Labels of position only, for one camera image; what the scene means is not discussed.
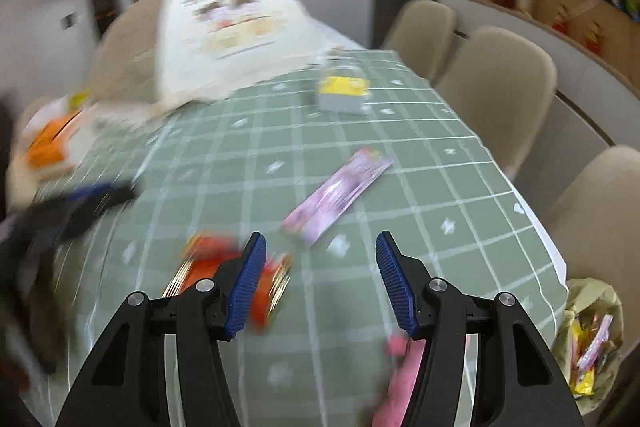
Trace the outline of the beige chair far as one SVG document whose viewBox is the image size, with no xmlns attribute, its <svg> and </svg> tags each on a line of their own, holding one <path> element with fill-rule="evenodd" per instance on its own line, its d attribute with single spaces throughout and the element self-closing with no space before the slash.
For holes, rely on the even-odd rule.
<svg viewBox="0 0 640 427">
<path fill-rule="evenodd" d="M 382 44 L 421 78 L 435 81 L 444 67 L 457 13 L 431 0 L 411 0 L 400 10 Z"/>
</svg>

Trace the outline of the red gold snack bag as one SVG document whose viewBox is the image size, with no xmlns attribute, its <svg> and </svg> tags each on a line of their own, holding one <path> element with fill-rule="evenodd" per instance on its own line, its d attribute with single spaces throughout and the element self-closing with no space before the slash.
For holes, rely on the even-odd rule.
<svg viewBox="0 0 640 427">
<path fill-rule="evenodd" d="M 240 243 L 232 236 L 209 232 L 194 234 L 181 251 L 181 263 L 169 281 L 163 297 L 174 297 L 205 277 L 213 277 L 219 267 L 242 254 Z M 254 329 L 263 332 L 272 322 L 291 280 L 293 257 L 285 253 L 266 254 L 262 274 L 250 306 Z"/>
</svg>

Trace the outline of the green grid tablecloth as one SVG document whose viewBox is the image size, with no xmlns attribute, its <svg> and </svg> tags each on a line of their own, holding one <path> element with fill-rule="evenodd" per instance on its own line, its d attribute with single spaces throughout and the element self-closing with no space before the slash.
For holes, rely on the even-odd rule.
<svg viewBox="0 0 640 427">
<path fill-rule="evenodd" d="M 53 425 L 82 363 L 131 291 L 163 295 L 193 236 L 262 233 L 290 262 L 273 317 L 220 347 L 245 426 L 364 426 L 394 363 L 398 329 L 375 239 L 462 293 L 510 291 L 545 340 L 567 289 L 540 224 L 478 136 L 396 54 L 344 52 L 180 110 L 152 130 L 107 126 L 82 164 L 41 190 L 134 180 L 54 260 L 70 328 L 55 374 L 26 397 Z"/>
</svg>

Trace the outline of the beige chair nearest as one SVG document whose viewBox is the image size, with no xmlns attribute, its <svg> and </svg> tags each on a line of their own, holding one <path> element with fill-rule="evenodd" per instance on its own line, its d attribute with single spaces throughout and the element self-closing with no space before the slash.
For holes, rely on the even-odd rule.
<svg viewBox="0 0 640 427">
<path fill-rule="evenodd" d="M 567 275 L 611 284 L 639 297 L 639 152 L 617 145 L 576 176 L 542 218 Z"/>
</svg>

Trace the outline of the red figurine left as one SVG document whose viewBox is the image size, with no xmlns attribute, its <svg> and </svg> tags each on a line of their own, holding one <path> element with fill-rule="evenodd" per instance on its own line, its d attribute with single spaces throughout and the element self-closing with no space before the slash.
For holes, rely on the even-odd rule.
<svg viewBox="0 0 640 427">
<path fill-rule="evenodd" d="M 559 4 L 556 7 L 550 26 L 560 34 L 568 34 L 570 14 L 568 14 L 568 9 L 564 4 Z"/>
</svg>

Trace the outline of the red figurine right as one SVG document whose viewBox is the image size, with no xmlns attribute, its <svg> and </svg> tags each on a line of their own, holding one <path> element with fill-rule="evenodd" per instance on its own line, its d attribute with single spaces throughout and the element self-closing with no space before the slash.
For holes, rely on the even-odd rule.
<svg viewBox="0 0 640 427">
<path fill-rule="evenodd" d="M 602 27 L 593 20 L 585 29 L 584 47 L 592 54 L 601 56 L 604 33 Z"/>
</svg>

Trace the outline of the orange white paper bag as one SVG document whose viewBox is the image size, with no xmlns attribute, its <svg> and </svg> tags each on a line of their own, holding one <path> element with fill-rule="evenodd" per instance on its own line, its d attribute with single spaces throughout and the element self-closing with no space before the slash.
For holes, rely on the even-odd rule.
<svg viewBox="0 0 640 427">
<path fill-rule="evenodd" d="M 17 157 L 42 182 L 77 169 L 93 147 L 98 130 L 82 109 L 70 109 L 70 100 L 43 96 L 18 120 Z"/>
</svg>

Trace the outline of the white mesh food cover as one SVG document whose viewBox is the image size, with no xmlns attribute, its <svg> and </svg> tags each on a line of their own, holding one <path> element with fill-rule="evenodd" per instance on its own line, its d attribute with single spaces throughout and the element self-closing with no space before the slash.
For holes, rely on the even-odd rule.
<svg viewBox="0 0 640 427">
<path fill-rule="evenodd" d="M 305 68 L 330 46 L 299 0 L 139 0 L 96 48 L 88 89 L 160 115 Z"/>
</svg>

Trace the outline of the red figurine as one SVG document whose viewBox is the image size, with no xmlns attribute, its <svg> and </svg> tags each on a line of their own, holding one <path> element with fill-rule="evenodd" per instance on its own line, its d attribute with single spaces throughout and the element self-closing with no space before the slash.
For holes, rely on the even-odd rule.
<svg viewBox="0 0 640 427">
<path fill-rule="evenodd" d="M 601 56 L 604 33 L 602 27 L 593 20 L 585 29 L 584 47 L 592 54 Z"/>
<path fill-rule="evenodd" d="M 568 14 L 568 9 L 564 4 L 559 4 L 556 7 L 550 26 L 560 34 L 568 34 L 570 14 Z"/>
</svg>

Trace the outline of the small grey yellow gift box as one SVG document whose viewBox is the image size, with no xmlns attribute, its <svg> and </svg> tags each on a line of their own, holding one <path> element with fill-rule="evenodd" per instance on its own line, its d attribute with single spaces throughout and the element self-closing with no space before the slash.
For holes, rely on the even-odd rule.
<svg viewBox="0 0 640 427">
<path fill-rule="evenodd" d="M 321 112 L 363 115 L 369 96 L 370 81 L 354 61 L 334 58 L 326 63 L 316 91 Z"/>
</svg>

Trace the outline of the purple long wrapper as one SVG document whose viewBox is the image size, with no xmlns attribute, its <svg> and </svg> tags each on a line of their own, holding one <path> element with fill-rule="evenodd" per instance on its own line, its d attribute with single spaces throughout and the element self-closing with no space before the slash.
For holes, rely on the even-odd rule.
<svg viewBox="0 0 640 427">
<path fill-rule="evenodd" d="M 360 148 L 283 220 L 282 230 L 314 245 L 391 165 L 378 150 Z"/>
</svg>

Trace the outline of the beige chair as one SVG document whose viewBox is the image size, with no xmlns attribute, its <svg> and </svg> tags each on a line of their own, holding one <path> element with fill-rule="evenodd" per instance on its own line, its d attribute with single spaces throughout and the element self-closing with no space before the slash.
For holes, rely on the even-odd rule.
<svg viewBox="0 0 640 427">
<path fill-rule="evenodd" d="M 477 28 L 436 91 L 515 179 L 551 108 L 558 71 L 540 46 L 500 27 Z"/>
<path fill-rule="evenodd" d="M 444 67 L 457 13 L 431 0 L 411 0 L 400 10 L 382 44 L 421 78 L 435 81 Z"/>
<path fill-rule="evenodd" d="M 639 152 L 617 145 L 576 176 L 542 218 L 567 275 L 611 284 L 639 297 Z"/>
</svg>

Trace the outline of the trash bin with yellow bag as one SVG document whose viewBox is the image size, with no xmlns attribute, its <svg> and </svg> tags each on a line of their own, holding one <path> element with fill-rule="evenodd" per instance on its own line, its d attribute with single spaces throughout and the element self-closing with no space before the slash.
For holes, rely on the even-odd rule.
<svg viewBox="0 0 640 427">
<path fill-rule="evenodd" d="M 622 300 L 611 285 L 587 277 L 567 282 L 568 297 L 552 345 L 579 412 L 600 407 L 615 383 L 624 341 Z"/>
</svg>

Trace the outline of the beige chair middle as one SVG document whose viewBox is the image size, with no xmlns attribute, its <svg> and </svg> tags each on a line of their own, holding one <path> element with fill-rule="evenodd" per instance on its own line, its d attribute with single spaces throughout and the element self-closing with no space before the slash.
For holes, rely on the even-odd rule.
<svg viewBox="0 0 640 427">
<path fill-rule="evenodd" d="M 540 46 L 500 27 L 477 28 L 436 91 L 515 179 L 551 108 L 558 71 Z"/>
</svg>

